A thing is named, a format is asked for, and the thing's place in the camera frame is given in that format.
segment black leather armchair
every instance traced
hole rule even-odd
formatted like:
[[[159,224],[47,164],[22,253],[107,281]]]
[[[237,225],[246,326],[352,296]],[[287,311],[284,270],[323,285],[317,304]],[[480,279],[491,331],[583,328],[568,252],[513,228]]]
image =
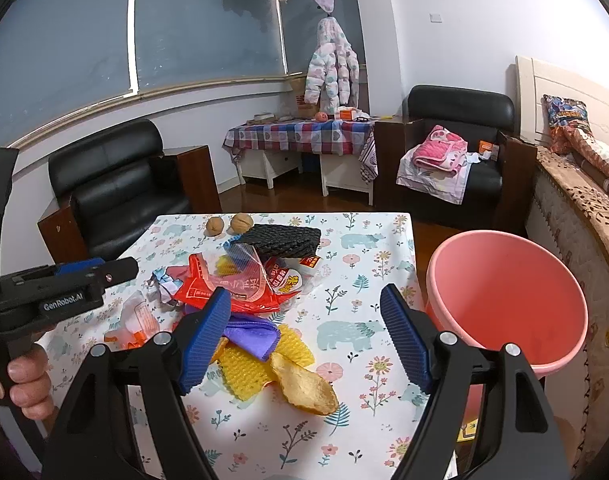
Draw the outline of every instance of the black leather armchair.
[[[159,215],[222,211],[208,147],[165,152],[149,120],[72,142],[48,164],[56,198],[38,227],[56,263],[113,260]]]
[[[413,219],[463,230],[523,233],[537,150],[513,137],[515,110],[502,94],[441,86],[415,86],[409,120],[375,125],[379,177],[377,210],[409,212]],[[399,160],[440,124],[477,152],[481,140],[500,145],[499,160],[473,164],[461,205],[395,184]]]

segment human hand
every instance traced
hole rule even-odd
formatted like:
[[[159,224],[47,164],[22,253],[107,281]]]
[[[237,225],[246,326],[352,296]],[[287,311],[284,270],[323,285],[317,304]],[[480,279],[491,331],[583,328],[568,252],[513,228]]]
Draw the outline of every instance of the human hand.
[[[51,379],[46,373],[47,356],[37,344],[31,350],[9,363],[9,377],[14,381],[9,395],[12,402],[22,408],[22,413],[32,420],[44,420],[53,413],[54,402],[51,398]],[[0,383],[0,399],[4,390]]]

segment red plastic bag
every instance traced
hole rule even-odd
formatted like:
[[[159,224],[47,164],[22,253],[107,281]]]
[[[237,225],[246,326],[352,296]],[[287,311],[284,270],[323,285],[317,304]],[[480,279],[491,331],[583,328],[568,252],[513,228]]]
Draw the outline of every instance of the red plastic bag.
[[[245,314],[279,312],[280,305],[298,293],[274,293],[267,285],[267,275],[259,258],[257,265],[253,258],[241,273],[222,277],[209,274],[202,254],[191,254],[188,257],[188,265],[190,276],[173,295],[173,299],[198,309],[204,307],[217,286],[223,286],[230,291],[232,312]]]

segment white wall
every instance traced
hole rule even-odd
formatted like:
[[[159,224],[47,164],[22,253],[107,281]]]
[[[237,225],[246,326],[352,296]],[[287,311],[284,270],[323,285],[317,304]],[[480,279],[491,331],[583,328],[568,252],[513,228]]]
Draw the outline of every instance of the white wall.
[[[369,113],[401,113],[403,99],[398,34],[391,0],[357,0],[369,68]]]
[[[119,124],[135,117],[149,117],[158,127],[165,148],[182,148],[207,144],[219,190],[237,186],[235,166],[229,153],[222,148],[224,136],[230,128],[244,123],[259,112],[279,112],[290,94],[282,83],[227,87],[208,91],[186,92],[151,102],[131,105],[83,121],[63,129],[33,146],[33,151],[20,153],[13,179],[13,188],[2,223],[0,272],[7,274],[28,267],[53,263],[46,249],[37,222],[54,197],[48,176],[47,156],[60,146],[93,132]],[[214,91],[226,90],[229,94],[254,92],[229,98],[207,100]],[[194,104],[173,107],[193,100]],[[45,156],[36,158],[38,151]]]
[[[516,55],[548,61],[609,88],[609,15],[598,0],[392,3],[405,94],[416,84],[436,84],[515,99]],[[443,23],[430,23],[432,12],[441,14]]]

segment pink jacket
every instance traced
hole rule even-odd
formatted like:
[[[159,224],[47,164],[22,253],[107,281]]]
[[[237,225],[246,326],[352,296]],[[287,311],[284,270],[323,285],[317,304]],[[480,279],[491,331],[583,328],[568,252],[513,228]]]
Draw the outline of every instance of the pink jacket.
[[[466,140],[438,124],[413,153],[413,163],[427,170],[456,172],[465,161],[467,146]]]

